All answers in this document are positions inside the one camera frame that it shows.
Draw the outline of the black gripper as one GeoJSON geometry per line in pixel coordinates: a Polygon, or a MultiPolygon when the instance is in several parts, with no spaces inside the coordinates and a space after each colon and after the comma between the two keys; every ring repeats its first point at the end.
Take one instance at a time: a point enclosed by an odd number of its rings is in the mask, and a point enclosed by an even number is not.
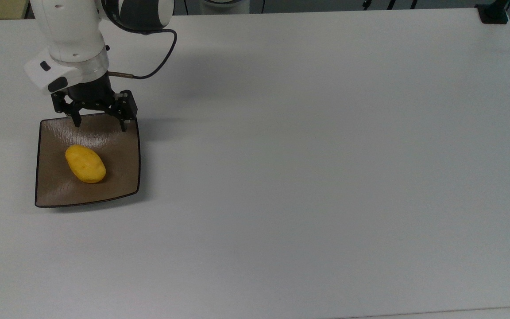
{"type": "Polygon", "coordinates": [[[112,117],[119,121],[122,132],[127,130],[131,121],[136,120],[138,112],[133,93],[129,89],[115,93],[107,73],[93,81],[71,86],[66,91],[51,93],[51,101],[55,112],[71,118],[76,128],[82,122],[81,109],[104,112],[112,107],[112,117]]]}

